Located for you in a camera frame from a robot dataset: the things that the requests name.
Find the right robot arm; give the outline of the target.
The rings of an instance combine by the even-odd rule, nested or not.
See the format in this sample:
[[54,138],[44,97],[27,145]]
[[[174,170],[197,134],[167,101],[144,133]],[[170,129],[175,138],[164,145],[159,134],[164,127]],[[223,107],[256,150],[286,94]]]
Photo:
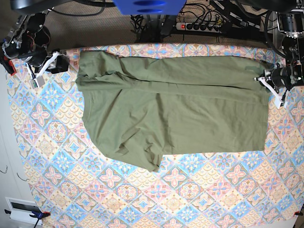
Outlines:
[[54,53],[59,55],[46,68],[47,72],[57,74],[66,72],[69,58],[65,51],[54,49],[48,52],[51,34],[44,25],[48,13],[46,11],[31,15],[21,15],[10,29],[7,37],[0,44],[0,64],[6,71],[14,75],[17,71],[12,63],[19,59],[35,68],[38,73]]

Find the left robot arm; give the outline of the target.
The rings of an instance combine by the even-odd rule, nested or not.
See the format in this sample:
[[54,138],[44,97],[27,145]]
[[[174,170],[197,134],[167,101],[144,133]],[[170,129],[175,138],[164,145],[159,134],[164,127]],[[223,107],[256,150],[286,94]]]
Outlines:
[[[304,2],[302,0],[254,0],[252,6],[269,10],[265,18],[264,35],[270,47],[282,58],[286,66],[276,64],[272,69],[264,70],[265,86],[274,89],[291,90],[304,85]],[[277,15],[277,29],[285,34],[282,40],[282,52],[269,40],[266,28],[270,13]]]

